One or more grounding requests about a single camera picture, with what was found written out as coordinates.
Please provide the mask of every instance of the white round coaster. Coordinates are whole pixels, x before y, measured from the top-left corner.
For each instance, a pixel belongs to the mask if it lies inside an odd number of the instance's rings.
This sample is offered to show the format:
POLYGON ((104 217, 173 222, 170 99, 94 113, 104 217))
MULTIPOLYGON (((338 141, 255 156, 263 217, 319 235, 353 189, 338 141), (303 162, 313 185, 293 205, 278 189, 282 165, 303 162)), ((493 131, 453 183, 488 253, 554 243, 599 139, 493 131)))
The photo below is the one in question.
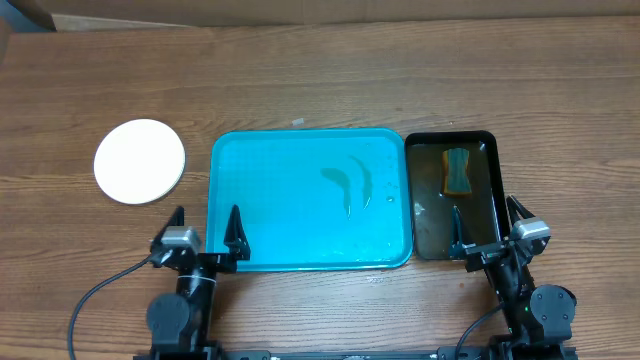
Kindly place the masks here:
POLYGON ((168 193, 182 176, 184 146, 173 129, 150 119, 126 122, 100 143, 93 161, 98 185, 110 198, 144 204, 168 193))

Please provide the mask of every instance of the wooden table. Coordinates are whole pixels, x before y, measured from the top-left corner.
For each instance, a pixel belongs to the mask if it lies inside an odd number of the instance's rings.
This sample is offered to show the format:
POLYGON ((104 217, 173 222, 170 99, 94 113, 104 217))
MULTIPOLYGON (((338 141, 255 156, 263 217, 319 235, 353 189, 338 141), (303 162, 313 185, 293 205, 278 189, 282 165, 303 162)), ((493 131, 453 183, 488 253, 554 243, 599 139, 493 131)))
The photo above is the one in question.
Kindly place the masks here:
MULTIPOLYGON (((552 226, 537 284, 578 296, 581 359, 640 351, 640 18, 574 18, 14 34, 0 67, 0 357, 65 359, 71 310, 134 264, 173 208, 204 234, 209 157, 234 129, 487 129, 505 191, 552 226), (93 156, 134 118, 188 154, 170 196, 109 200, 93 156)), ((148 350, 145 310, 175 286, 151 267, 95 295, 80 359, 148 350)), ((484 274, 392 271, 223 276, 212 324, 227 349, 417 350, 453 345, 496 303, 484 274)), ((500 317, 469 339, 504 333, 500 317)))

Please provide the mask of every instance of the black tray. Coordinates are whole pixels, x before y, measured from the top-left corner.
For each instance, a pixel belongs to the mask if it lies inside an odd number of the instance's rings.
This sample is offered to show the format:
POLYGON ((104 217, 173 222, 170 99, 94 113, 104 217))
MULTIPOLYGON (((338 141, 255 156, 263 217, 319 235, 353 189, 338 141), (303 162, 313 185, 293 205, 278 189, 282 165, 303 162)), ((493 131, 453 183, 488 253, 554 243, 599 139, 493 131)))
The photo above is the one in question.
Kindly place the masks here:
POLYGON ((452 211, 457 206, 463 222, 478 245, 509 234, 496 139, 488 131, 415 133, 405 141, 416 253, 427 260, 449 256, 452 211), (443 194, 444 151, 468 150, 467 178, 471 194, 443 194))

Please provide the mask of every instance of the black cable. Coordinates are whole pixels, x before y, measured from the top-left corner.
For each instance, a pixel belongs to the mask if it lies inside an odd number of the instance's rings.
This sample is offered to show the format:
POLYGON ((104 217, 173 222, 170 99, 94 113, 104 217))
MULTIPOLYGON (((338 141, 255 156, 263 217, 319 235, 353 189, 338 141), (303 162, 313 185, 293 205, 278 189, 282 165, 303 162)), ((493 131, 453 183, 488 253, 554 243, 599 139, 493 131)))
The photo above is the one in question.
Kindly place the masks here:
POLYGON ((460 349, 462 349, 462 344, 464 343, 465 340, 467 340, 467 337, 469 337, 469 334, 471 334, 473 329, 475 329, 478 325, 482 324, 487 319, 492 317, 495 313, 501 311, 503 308, 504 308, 504 303, 500 303, 498 306, 493 308, 493 310, 482 315, 480 319, 476 320, 476 322, 474 322, 473 324, 471 324, 471 326, 469 326, 467 331, 465 331, 464 334, 462 334, 462 337, 458 341, 458 345, 456 345, 456 352, 454 353, 453 360, 458 360, 458 357, 460 356, 460 349))
POLYGON ((76 319, 78 317, 78 313, 80 313, 80 309, 82 309, 82 306, 84 305, 84 303, 89 300, 89 298, 91 297, 91 295, 95 294, 98 290, 102 289, 103 287, 105 287, 106 285, 112 283, 115 280, 120 279, 121 277, 125 276, 125 275, 129 275, 132 272, 138 270, 139 268, 143 267, 146 263, 149 262, 149 260, 151 260, 151 256, 153 254, 147 256, 144 260, 140 261, 139 263, 133 265, 132 267, 128 268, 127 270, 116 274, 110 278, 108 278, 107 280, 104 280, 103 282, 101 282, 100 284, 96 285, 93 287, 93 289, 89 290, 89 292, 87 292, 86 294, 84 294, 84 296, 82 297, 82 299, 80 299, 80 302, 78 302, 78 305, 76 305, 75 310, 73 310, 73 315, 71 315, 71 321, 69 322, 69 332, 67 333, 67 348, 69 349, 69 358, 71 358, 71 360, 76 360, 76 354, 73 350, 73 327, 76 323, 76 319))

